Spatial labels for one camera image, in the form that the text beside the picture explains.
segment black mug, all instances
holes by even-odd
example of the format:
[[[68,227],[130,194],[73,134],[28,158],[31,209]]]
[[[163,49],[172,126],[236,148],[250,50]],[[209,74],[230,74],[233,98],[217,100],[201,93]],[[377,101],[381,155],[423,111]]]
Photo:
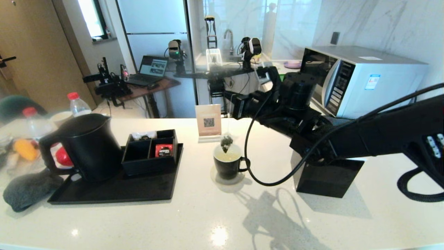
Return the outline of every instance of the black mug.
[[[57,175],[79,173],[85,181],[103,181],[122,168],[122,150],[110,128],[109,117],[88,114],[72,118],[40,139],[45,165]],[[50,148],[60,142],[74,166],[57,168]]]
[[[250,161],[242,157],[242,151],[239,146],[232,144],[225,153],[222,147],[218,145],[213,152],[214,164],[222,179],[230,180],[237,176],[239,172],[245,172],[247,169],[241,169],[241,161],[250,166]]]

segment wall switch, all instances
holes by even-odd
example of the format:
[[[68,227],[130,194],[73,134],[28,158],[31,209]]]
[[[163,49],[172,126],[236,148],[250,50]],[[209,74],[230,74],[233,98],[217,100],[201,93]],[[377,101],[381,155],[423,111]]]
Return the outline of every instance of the wall switch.
[[[331,44],[337,44],[337,41],[339,40],[339,32],[333,32],[332,40],[330,41]]]

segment black electric kettle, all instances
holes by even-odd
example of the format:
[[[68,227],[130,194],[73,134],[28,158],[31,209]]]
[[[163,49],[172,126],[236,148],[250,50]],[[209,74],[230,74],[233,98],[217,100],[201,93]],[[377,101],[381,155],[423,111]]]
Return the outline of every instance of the black electric kettle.
[[[79,173],[85,181],[103,181],[121,169],[122,151],[111,133],[110,117],[88,114],[75,117],[40,139],[45,165],[57,175]],[[57,168],[50,148],[60,142],[74,164]]]

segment black tray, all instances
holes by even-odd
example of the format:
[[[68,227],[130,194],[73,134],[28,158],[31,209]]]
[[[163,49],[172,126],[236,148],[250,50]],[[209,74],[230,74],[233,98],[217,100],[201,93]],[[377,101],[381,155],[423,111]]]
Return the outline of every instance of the black tray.
[[[163,173],[128,176],[122,169],[115,177],[100,182],[72,182],[69,176],[48,202],[58,205],[169,200],[173,197],[183,143],[178,144],[177,152],[176,167]]]

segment qr code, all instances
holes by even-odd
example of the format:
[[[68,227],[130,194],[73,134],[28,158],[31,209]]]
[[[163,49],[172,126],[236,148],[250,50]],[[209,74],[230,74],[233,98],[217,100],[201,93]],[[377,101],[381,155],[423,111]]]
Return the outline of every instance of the qr code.
[[[214,127],[214,118],[204,118],[203,126],[206,128]]]

